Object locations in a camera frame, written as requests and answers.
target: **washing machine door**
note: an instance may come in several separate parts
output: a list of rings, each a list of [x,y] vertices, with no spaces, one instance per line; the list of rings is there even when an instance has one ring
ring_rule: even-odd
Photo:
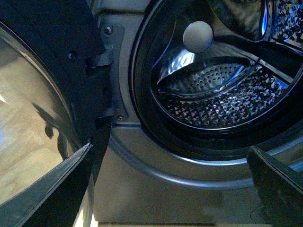
[[[81,0],[0,8],[0,226],[90,222],[113,114],[97,23]]]

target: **front-loading washing machine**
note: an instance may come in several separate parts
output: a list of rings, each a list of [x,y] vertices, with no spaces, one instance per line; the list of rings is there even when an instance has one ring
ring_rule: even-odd
[[[73,224],[93,182],[101,223],[268,222],[246,154],[302,170],[302,2],[0,4],[3,169],[38,167],[7,184],[6,226]]]
[[[103,223],[267,223],[245,159],[301,170],[298,1],[92,1],[115,46]]]

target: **perforated drum surface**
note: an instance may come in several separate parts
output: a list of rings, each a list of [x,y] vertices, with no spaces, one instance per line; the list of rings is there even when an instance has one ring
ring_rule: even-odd
[[[246,123],[273,107],[287,85],[261,65],[240,83],[216,96],[184,101],[158,90],[163,110],[180,123],[200,129],[223,129]]]

